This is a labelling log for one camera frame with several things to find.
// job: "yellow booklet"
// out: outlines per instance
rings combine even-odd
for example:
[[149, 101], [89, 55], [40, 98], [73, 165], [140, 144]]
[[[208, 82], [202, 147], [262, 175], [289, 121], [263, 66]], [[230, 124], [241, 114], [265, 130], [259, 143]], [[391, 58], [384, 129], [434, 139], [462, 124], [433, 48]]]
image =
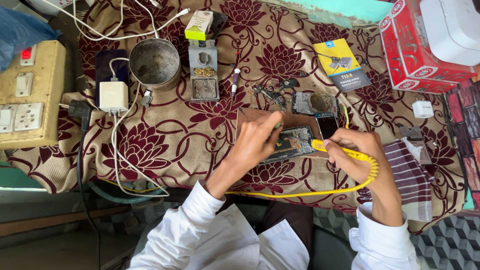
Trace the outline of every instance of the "yellow booklet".
[[341, 92], [372, 84], [344, 38], [314, 44], [325, 73]]

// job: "white power adapter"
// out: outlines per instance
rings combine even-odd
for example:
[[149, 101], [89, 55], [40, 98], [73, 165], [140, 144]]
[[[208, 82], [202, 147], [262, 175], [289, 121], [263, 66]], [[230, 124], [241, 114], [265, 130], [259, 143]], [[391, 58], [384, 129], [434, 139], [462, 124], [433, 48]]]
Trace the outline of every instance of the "white power adapter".
[[128, 86], [124, 82], [100, 82], [100, 106], [106, 112], [128, 110]]
[[413, 115], [416, 118], [429, 118], [433, 116], [432, 103], [428, 100], [417, 100], [412, 103]]

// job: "red boxes stack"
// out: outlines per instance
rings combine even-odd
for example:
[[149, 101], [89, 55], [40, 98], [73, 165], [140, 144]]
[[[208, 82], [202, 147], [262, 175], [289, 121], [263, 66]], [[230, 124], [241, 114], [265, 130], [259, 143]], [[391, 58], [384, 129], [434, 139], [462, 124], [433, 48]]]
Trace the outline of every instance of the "red boxes stack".
[[478, 66], [448, 63], [430, 51], [420, 0], [398, 0], [380, 22], [385, 61], [392, 87], [441, 94], [476, 76]]

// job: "striped cloth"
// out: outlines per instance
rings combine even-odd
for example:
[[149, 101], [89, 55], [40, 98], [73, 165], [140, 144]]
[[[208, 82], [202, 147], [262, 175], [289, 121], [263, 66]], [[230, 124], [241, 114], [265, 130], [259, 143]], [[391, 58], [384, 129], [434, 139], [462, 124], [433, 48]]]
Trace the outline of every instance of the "striped cloth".
[[435, 177], [410, 154], [404, 142], [397, 140], [384, 145], [384, 151], [402, 196], [402, 210], [407, 213], [408, 219], [431, 221], [431, 183]]

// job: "floral tablecloth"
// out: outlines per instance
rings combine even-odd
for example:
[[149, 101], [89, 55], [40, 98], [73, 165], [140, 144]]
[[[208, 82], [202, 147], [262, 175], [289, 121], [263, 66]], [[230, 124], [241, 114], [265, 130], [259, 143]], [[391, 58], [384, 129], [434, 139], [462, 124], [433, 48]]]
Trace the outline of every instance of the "floral tablecloth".
[[[191, 188], [196, 181], [205, 181], [228, 155], [235, 142], [238, 107], [277, 110], [260, 95], [252, 94], [252, 84], [267, 84], [271, 79], [296, 78], [299, 85], [287, 89], [289, 102], [292, 91], [322, 92], [338, 97], [348, 108], [350, 128], [376, 131], [384, 144], [400, 137], [397, 124], [419, 126], [425, 140], [433, 140], [438, 148], [430, 151], [436, 165], [436, 180], [432, 185], [433, 221], [410, 221], [414, 233], [435, 224], [439, 219], [461, 210], [464, 200], [464, 179], [456, 150], [452, 147], [443, 117], [439, 96], [424, 95], [432, 102], [435, 115], [428, 119], [413, 117], [411, 104], [416, 93], [392, 90], [389, 84], [376, 25], [353, 29], [332, 24], [314, 23], [307, 15], [279, 6], [251, 0], [162, 0], [161, 8], [150, 2], [143, 5], [153, 11], [156, 27], [164, 24], [182, 9], [212, 9], [228, 15], [228, 22], [218, 36], [218, 78], [220, 103], [190, 103], [188, 40], [183, 30], [192, 13], [174, 20], [160, 33], [178, 49], [182, 78], [169, 92], [153, 93], [149, 108], [133, 105], [132, 113], [118, 129], [119, 148], [127, 159], [148, 176], [171, 187]], [[133, 0], [124, 1], [124, 21], [114, 37], [152, 31], [148, 13]], [[84, 17], [89, 25], [104, 34], [120, 21], [120, 0], [97, 0]], [[68, 93], [63, 103], [72, 99], [86, 100], [94, 105], [95, 51], [126, 49], [128, 52], [140, 40], [91, 41], [79, 37], [85, 79], [91, 89]], [[312, 44], [345, 38], [372, 84], [347, 93], [340, 93], [319, 65]], [[241, 69], [237, 96], [231, 106], [230, 87], [233, 69]], [[137, 82], [131, 77], [134, 95]], [[345, 125], [345, 116], [339, 119]], [[98, 178], [115, 179], [112, 144], [112, 117], [94, 110], [84, 144], [83, 181]], [[39, 181], [50, 193], [64, 192], [76, 185], [76, 154], [80, 140], [80, 123], [65, 110], [59, 115], [59, 145], [20, 149], [10, 157], [10, 163]], [[139, 175], [119, 162], [121, 180], [135, 180]], [[258, 166], [232, 186], [234, 190], [269, 194], [288, 194], [355, 185], [345, 173], [326, 160], [295, 158]], [[290, 203], [322, 208], [336, 208], [355, 213], [364, 197], [360, 193], [326, 196], [305, 196], [278, 199]]]

